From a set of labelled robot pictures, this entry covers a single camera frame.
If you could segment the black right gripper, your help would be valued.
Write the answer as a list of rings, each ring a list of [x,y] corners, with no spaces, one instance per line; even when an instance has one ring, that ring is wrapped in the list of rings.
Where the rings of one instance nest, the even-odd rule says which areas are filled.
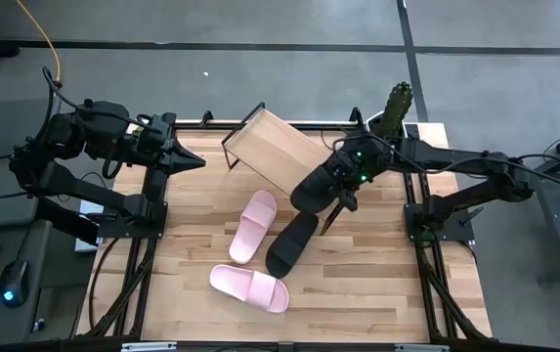
[[[327,171],[335,183],[346,188],[339,192],[339,203],[350,212],[358,209],[356,191],[363,183],[384,172],[390,163],[390,151],[373,137],[345,137],[332,143]]]

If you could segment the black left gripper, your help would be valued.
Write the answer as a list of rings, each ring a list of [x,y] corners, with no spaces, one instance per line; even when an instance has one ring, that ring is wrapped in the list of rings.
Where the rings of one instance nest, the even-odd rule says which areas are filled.
[[[148,125],[138,134],[134,163],[159,169],[170,169],[170,174],[202,168],[206,161],[186,149],[174,137],[177,114],[166,112],[148,117]]]

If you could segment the black slide sandal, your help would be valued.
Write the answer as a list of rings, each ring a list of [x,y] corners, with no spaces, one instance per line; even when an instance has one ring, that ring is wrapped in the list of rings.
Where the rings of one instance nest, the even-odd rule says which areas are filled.
[[[298,262],[308,241],[319,226],[319,218],[299,212],[271,243],[265,259],[269,274],[284,278]]]
[[[320,213],[338,203],[342,169],[322,164],[307,175],[292,191],[291,204],[299,211]]]

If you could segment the pink slide sandal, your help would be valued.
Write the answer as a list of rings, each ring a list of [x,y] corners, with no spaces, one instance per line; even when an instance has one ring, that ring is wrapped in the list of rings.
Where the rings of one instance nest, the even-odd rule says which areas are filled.
[[[209,282],[215,289],[268,313],[284,313],[289,305],[285,284],[262,272],[221,264],[211,270]]]
[[[237,264],[248,263],[275,222],[277,203],[267,191],[257,191],[239,216],[236,234],[229,247],[230,258]]]

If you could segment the white hexagonal plant pot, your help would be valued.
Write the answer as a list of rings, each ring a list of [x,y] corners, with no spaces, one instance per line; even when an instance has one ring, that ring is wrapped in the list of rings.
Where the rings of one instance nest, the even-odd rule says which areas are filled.
[[[366,126],[366,129],[368,131],[372,131],[374,129],[374,126],[377,125],[379,123],[379,121],[381,120],[383,116],[383,110],[373,114],[372,116],[366,118],[364,120],[364,124]],[[407,132],[406,130],[406,126],[404,123],[402,123],[401,127],[399,128],[399,134],[401,135],[405,135]]]

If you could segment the green cactus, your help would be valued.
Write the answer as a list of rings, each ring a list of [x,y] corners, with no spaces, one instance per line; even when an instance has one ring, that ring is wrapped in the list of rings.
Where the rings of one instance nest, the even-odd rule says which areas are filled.
[[[400,135],[403,120],[411,107],[412,90],[403,81],[395,85],[388,97],[385,109],[371,131],[380,138],[397,137]]]

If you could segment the white box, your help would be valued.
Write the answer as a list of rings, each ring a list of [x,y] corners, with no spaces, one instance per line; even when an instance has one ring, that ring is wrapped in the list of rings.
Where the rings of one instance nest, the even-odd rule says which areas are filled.
[[[104,207],[87,200],[82,200],[80,202],[79,210],[81,213],[102,213],[104,211]],[[75,252],[90,252],[96,251],[97,249],[98,247],[96,245],[89,244],[80,239],[75,241]]]

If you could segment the dark grey desk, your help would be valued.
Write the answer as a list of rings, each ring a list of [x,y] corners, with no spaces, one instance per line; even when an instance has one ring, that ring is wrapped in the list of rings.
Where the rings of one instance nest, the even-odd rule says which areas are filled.
[[[19,307],[3,303],[0,286],[0,344],[66,338],[75,328],[88,284],[92,254],[76,253],[75,238],[47,221],[0,230],[0,278],[19,259],[28,263],[28,295]]]

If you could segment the black computer mouse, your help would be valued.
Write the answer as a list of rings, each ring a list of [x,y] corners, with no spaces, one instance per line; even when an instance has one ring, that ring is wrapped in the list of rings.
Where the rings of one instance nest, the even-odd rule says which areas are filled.
[[[22,306],[29,296],[29,264],[17,259],[4,267],[0,274],[0,297],[4,306]]]

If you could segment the black aluminium table frame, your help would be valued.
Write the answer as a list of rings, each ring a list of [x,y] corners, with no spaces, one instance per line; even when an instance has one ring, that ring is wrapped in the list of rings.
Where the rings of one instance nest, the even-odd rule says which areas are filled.
[[[147,290],[136,290],[116,331],[142,341],[425,342],[429,338],[416,252],[403,208],[423,188],[454,192],[453,175],[406,180],[388,172],[364,185],[357,211],[341,212],[314,236],[284,278],[287,309],[278,314],[214,288],[210,274],[227,265],[239,217],[259,190],[276,199],[271,243],[293,219],[286,194],[245,164],[230,166],[222,141],[230,121],[179,124],[182,144],[205,167],[171,178],[166,231],[157,243]]]

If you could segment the wooden shelf black metal frame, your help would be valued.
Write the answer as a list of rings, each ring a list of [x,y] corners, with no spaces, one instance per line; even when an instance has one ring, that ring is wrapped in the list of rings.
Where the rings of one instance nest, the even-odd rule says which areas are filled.
[[[331,122],[285,121],[259,104],[221,146],[229,168],[244,164],[290,198],[298,184],[328,159],[332,143],[350,131]]]

